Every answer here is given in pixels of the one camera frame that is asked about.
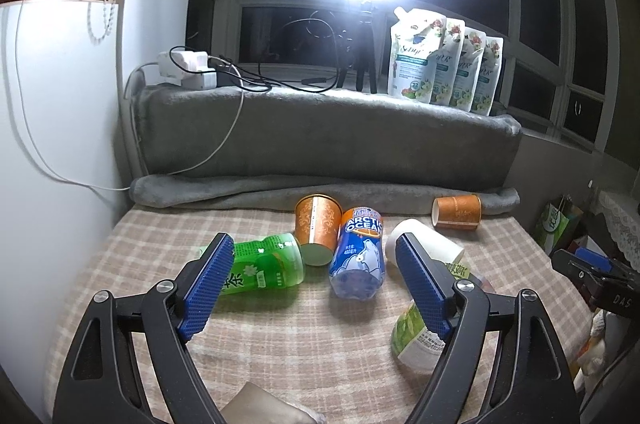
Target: orange paper cup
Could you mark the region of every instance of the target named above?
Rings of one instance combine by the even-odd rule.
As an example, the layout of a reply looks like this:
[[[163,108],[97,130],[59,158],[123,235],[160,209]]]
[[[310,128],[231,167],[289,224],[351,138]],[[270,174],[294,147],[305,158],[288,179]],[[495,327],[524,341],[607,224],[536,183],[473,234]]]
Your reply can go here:
[[[476,230],[482,218],[478,195],[433,200],[431,220],[436,229]]]
[[[296,231],[302,261],[307,265],[327,265],[338,245],[342,208],[333,198],[309,195],[296,205]]]

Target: tripod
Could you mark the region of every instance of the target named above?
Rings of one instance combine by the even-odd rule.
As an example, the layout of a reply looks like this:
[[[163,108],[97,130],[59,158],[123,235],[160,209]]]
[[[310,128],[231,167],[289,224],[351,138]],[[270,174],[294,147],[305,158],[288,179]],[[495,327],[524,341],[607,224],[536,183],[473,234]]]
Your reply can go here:
[[[369,89],[371,93],[378,93],[378,81],[376,73],[376,56],[373,39],[373,13],[370,10],[371,3],[364,2],[360,10],[360,21],[354,36],[354,60],[353,69],[356,71],[356,90],[362,91],[364,87],[364,74],[369,73]],[[341,88],[347,77],[349,68],[340,69],[338,84]]]

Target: bottle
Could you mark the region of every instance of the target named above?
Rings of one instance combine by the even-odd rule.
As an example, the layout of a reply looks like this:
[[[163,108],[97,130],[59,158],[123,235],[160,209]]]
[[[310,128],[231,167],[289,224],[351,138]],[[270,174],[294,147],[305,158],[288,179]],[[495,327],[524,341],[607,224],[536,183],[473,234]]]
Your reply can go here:
[[[234,245],[234,264],[221,294],[260,289],[284,289],[302,283],[305,266],[292,234]]]
[[[382,258],[382,218],[369,207],[350,209],[342,217],[338,248],[329,267],[335,295],[367,301],[385,279]]]
[[[412,301],[396,321],[391,332],[391,352],[402,364],[422,374],[435,370],[445,343],[437,334],[428,330]]]

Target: plaid tablecloth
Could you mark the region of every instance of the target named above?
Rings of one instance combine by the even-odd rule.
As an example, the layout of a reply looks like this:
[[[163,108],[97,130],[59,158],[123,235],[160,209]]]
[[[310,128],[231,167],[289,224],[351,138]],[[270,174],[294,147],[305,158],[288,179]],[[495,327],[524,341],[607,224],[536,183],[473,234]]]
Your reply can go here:
[[[402,218],[385,218],[385,236]],[[428,218],[422,221],[430,224]],[[52,411],[68,347],[92,295],[145,292],[174,278],[218,232],[237,241],[293,230],[294,216],[269,211],[153,211],[139,207],[113,230],[106,248],[80,274],[60,316],[46,373]],[[449,232],[465,247],[463,263],[483,274],[498,294],[524,287],[544,301],[569,359],[589,336],[591,314],[578,292],[551,269],[541,249],[512,217],[486,218],[475,233]],[[403,423],[428,377],[394,360],[390,334],[410,295],[393,265],[382,290],[367,303],[338,299],[325,267],[308,267],[305,282],[283,291],[223,296],[209,324],[189,344],[219,407],[248,380],[286,400],[324,413],[332,424]],[[485,340],[481,364],[463,413],[478,413],[497,336]],[[143,336],[136,337],[140,373],[154,415],[171,422]]]

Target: power adapter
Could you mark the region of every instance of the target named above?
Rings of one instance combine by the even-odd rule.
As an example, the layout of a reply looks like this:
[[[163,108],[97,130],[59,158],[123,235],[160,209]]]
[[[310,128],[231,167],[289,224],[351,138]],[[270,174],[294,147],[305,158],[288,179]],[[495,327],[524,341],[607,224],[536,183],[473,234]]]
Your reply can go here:
[[[167,82],[179,83],[187,89],[214,89],[218,85],[218,79],[216,71],[209,68],[208,61],[207,52],[172,50],[171,57],[169,52],[158,55],[158,68]]]

